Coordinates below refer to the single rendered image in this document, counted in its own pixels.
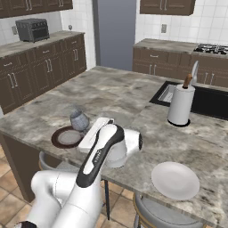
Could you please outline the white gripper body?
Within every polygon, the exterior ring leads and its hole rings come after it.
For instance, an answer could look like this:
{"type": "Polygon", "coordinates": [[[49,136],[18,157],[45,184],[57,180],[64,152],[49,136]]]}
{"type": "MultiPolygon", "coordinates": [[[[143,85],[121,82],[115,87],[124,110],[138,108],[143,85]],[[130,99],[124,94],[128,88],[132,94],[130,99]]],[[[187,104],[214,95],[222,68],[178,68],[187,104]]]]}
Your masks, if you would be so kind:
{"type": "Polygon", "coordinates": [[[113,118],[97,118],[92,127],[89,129],[89,131],[86,133],[83,140],[78,145],[78,148],[83,153],[88,153],[92,146],[94,145],[95,137],[97,132],[105,125],[107,124],[113,124],[114,119],[113,118]]]}

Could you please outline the brown plate with grey centre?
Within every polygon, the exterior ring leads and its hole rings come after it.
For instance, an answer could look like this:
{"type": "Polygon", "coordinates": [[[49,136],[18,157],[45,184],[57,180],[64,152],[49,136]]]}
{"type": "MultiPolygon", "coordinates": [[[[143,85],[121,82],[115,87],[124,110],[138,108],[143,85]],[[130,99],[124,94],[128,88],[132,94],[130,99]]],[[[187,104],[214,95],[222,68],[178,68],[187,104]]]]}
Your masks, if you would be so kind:
{"type": "Polygon", "coordinates": [[[51,142],[59,149],[71,149],[77,147],[84,136],[82,132],[78,132],[72,126],[65,126],[53,133],[51,142]]]}

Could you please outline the white plate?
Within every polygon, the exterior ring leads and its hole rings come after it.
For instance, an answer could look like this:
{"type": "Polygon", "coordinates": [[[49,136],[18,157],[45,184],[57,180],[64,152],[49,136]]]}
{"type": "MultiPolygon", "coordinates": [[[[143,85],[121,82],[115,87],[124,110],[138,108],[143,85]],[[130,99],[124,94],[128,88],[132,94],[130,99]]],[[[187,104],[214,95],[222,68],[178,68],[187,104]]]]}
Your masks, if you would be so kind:
{"type": "Polygon", "coordinates": [[[187,166],[177,162],[163,162],[151,171],[154,187],[172,200],[190,200],[200,190],[200,180],[187,166]]]}

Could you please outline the grey cushioned stool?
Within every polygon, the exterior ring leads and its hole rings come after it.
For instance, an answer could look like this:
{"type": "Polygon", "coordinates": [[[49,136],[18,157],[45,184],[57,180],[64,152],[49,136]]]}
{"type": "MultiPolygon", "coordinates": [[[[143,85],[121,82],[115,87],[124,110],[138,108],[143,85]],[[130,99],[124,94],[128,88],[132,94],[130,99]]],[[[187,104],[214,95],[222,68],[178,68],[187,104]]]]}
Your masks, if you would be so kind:
{"type": "Polygon", "coordinates": [[[51,155],[48,155],[44,152],[39,153],[39,162],[43,170],[61,170],[65,172],[77,173],[79,171],[78,167],[75,167],[68,162],[57,159],[51,155]]]}
{"type": "Polygon", "coordinates": [[[136,211],[134,228],[206,228],[202,222],[162,206],[138,193],[134,194],[133,203],[136,211]]]}

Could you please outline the brown kitchen island base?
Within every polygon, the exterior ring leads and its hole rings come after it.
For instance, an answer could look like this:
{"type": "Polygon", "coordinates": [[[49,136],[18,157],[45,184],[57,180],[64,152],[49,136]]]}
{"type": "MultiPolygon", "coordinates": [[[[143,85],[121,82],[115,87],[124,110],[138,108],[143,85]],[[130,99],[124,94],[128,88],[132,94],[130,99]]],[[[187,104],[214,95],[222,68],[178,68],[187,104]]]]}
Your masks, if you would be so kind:
{"type": "Polygon", "coordinates": [[[39,153],[42,150],[39,145],[41,139],[41,136],[33,134],[20,140],[0,132],[0,143],[3,146],[5,156],[20,188],[22,197],[27,202],[31,202],[35,198],[30,185],[33,175],[40,170],[38,161],[39,153]]]}

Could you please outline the brown base cupboard run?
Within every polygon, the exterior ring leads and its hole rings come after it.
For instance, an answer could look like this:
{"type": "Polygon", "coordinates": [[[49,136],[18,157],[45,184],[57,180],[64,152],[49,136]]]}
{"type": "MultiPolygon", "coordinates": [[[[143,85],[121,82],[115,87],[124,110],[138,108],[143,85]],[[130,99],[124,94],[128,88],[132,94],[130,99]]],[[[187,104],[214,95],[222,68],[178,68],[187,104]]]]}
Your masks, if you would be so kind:
{"type": "Polygon", "coordinates": [[[0,110],[6,114],[86,70],[81,32],[0,46],[0,110]]]}
{"type": "Polygon", "coordinates": [[[228,87],[228,54],[194,52],[196,43],[145,38],[133,49],[133,71],[184,80],[199,61],[197,82],[228,87]]]}

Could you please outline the white paper towel roll holder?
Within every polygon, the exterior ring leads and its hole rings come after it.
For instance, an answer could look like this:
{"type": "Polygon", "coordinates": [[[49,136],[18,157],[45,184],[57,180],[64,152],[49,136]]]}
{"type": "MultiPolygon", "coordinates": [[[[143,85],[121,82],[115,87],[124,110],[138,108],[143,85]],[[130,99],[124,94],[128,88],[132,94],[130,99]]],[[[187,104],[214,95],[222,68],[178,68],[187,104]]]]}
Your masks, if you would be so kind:
{"type": "Polygon", "coordinates": [[[195,88],[190,85],[192,75],[189,74],[182,84],[175,87],[171,104],[167,114],[167,120],[176,126],[186,126],[189,122],[191,105],[195,88]]]}

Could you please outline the silver tap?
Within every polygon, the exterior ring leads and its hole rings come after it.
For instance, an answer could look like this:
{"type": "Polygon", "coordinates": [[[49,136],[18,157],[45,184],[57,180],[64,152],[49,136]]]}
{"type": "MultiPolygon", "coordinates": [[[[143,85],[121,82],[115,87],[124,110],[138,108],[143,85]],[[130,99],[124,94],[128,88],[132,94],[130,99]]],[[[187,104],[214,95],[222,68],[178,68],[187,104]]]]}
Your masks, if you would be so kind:
{"type": "Polygon", "coordinates": [[[192,67],[192,71],[191,71],[191,75],[192,75],[192,79],[190,82],[191,86],[193,86],[197,83],[198,69],[199,69],[199,61],[195,61],[194,65],[192,67]]]}

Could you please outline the black sink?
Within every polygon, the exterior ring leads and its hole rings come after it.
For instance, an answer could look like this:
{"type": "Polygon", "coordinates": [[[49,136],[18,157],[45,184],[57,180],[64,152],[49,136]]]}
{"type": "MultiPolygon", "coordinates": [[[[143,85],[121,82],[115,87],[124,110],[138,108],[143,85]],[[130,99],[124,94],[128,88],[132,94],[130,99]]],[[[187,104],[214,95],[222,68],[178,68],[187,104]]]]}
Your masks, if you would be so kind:
{"type": "MultiPolygon", "coordinates": [[[[151,98],[150,103],[170,106],[176,82],[166,81],[151,98]]],[[[195,87],[191,112],[228,121],[228,92],[195,87]]]]}

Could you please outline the dark grey toaster oven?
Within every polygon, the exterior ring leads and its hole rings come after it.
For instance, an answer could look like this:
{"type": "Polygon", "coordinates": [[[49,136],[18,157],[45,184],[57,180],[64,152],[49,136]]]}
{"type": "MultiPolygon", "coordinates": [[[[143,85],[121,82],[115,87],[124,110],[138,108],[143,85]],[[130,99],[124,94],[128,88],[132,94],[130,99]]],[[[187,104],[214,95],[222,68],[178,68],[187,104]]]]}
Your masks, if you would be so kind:
{"type": "Polygon", "coordinates": [[[20,41],[41,41],[50,37],[46,19],[25,19],[15,21],[20,41]]]}

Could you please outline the black hob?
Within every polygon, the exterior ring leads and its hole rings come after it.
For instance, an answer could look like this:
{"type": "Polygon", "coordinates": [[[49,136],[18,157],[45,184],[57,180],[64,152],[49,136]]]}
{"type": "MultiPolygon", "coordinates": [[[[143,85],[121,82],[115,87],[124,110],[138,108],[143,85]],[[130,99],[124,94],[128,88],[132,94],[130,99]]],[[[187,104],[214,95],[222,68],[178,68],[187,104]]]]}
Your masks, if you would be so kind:
{"type": "Polygon", "coordinates": [[[228,45],[198,44],[195,47],[194,52],[227,55],[228,45]]]}

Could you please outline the brown wall cupboard run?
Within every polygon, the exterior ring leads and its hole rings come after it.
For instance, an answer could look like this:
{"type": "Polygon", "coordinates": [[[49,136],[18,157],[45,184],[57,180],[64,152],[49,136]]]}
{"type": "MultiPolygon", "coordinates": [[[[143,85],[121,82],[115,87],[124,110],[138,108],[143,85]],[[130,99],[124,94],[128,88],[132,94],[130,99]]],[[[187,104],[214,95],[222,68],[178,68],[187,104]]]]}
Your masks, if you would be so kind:
{"type": "Polygon", "coordinates": [[[181,15],[193,14],[196,0],[141,0],[140,14],[181,15]]]}
{"type": "Polygon", "coordinates": [[[73,0],[0,0],[0,19],[73,8],[73,0]]]}

